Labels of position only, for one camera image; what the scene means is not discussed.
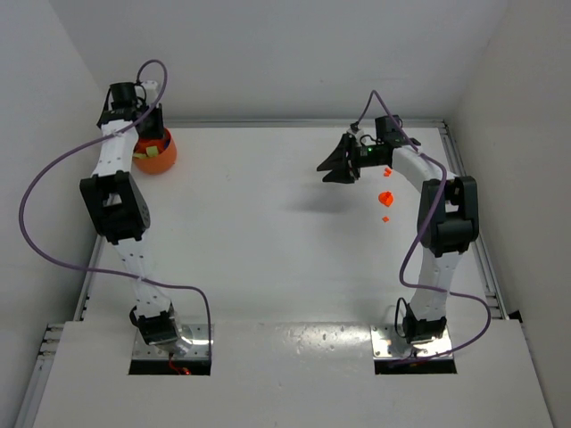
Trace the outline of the light green 2x2 lego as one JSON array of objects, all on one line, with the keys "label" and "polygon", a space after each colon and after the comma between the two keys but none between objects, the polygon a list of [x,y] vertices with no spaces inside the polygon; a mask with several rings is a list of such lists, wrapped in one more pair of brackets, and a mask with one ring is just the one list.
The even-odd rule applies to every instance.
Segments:
[{"label": "light green 2x2 lego", "polygon": [[161,154],[157,146],[148,146],[145,148],[145,153],[148,158],[154,158]]}]

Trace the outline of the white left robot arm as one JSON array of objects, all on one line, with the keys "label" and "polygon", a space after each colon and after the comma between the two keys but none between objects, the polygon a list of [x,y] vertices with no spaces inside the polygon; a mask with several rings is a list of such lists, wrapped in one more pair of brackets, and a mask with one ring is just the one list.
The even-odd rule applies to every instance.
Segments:
[{"label": "white left robot arm", "polygon": [[152,259],[145,233],[151,216],[131,174],[139,137],[165,136],[156,102],[160,91],[153,80],[110,85],[97,122],[105,140],[91,177],[82,179],[79,189],[96,232],[118,252],[132,279],[132,324],[146,345],[168,350],[179,339],[179,327],[169,295],[149,283]]}]

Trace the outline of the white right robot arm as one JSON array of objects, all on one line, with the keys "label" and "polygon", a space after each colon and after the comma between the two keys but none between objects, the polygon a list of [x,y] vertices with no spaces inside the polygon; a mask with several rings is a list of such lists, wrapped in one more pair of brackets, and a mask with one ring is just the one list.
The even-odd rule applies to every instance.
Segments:
[{"label": "white right robot arm", "polygon": [[429,342],[443,336],[455,268],[479,235],[477,184],[422,153],[419,141],[405,135],[398,119],[379,117],[375,126],[376,141],[366,144],[367,135],[359,124],[351,124],[317,170],[324,173],[325,183],[353,184],[363,169],[387,167],[418,191],[413,244],[422,248],[422,264],[397,331],[409,344]]}]

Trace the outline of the orange divided round container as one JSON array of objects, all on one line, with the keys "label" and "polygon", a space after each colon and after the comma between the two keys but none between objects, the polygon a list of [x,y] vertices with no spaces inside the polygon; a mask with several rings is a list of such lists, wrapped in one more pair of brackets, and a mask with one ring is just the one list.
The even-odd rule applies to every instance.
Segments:
[{"label": "orange divided round container", "polygon": [[[167,150],[162,150],[162,145],[166,139],[170,139],[170,146]],[[161,154],[157,157],[147,160],[138,160],[133,158],[135,166],[148,175],[159,175],[171,169],[178,157],[178,149],[170,131],[165,128],[165,137],[162,140],[143,140],[138,139],[134,152],[145,153],[148,146],[157,146]]]}]

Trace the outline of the orange round lego piece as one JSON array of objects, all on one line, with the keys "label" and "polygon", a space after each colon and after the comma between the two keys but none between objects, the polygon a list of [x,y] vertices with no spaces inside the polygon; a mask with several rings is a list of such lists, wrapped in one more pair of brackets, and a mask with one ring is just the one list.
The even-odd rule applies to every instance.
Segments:
[{"label": "orange round lego piece", "polygon": [[385,207],[391,207],[394,202],[393,193],[390,191],[380,193],[378,195],[378,201]]}]

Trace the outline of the aluminium table edge rail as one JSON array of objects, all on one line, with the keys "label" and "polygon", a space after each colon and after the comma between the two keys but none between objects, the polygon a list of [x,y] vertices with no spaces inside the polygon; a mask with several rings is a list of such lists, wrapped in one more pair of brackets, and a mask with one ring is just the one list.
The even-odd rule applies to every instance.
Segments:
[{"label": "aluminium table edge rail", "polygon": [[492,318],[494,319],[509,319],[508,311],[501,293],[501,288],[497,276],[492,265],[489,251],[485,245],[482,235],[482,226],[480,219],[480,197],[479,187],[476,179],[467,173],[464,162],[461,158],[459,147],[456,144],[450,127],[445,121],[439,126],[443,148],[446,157],[451,166],[451,171],[461,177],[467,177],[468,184],[468,216],[475,223],[476,237],[470,243],[470,247],[475,254],[476,265],[481,276],[481,281],[484,287],[484,295],[491,307]]}]

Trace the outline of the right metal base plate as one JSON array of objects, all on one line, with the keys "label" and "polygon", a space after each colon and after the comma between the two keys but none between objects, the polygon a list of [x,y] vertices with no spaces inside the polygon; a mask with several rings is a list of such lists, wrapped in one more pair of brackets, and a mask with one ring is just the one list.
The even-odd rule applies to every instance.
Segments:
[{"label": "right metal base plate", "polygon": [[401,359],[430,358],[435,360],[454,359],[448,328],[441,338],[407,343],[392,325],[372,325],[370,327],[372,353],[375,361],[395,362]]}]

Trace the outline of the metal base plate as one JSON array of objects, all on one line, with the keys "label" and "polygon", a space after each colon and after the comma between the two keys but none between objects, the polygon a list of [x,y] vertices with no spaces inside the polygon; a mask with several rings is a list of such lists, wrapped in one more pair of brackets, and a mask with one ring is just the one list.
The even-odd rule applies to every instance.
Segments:
[{"label": "metal base plate", "polygon": [[210,360],[209,346],[213,340],[209,339],[206,324],[188,324],[184,322],[179,330],[180,338],[174,345],[174,350],[147,345],[140,332],[136,332],[131,359],[134,361],[164,361],[173,360],[190,362],[208,362]]},{"label": "metal base plate", "polygon": [[435,360],[454,359],[448,328],[441,338],[407,343],[392,325],[372,325],[370,327],[372,353],[375,361],[395,362],[401,359],[430,358]]}]

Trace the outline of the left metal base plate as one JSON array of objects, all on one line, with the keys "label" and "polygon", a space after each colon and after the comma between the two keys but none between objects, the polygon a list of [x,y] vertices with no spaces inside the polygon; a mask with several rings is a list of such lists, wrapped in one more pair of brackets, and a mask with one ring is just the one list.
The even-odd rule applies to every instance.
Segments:
[{"label": "left metal base plate", "polygon": [[209,346],[213,340],[209,339],[206,324],[188,324],[184,322],[179,330],[180,338],[174,345],[174,350],[147,345],[140,332],[136,332],[131,359],[134,361],[164,361],[173,360],[190,362],[208,362],[210,360]]}]

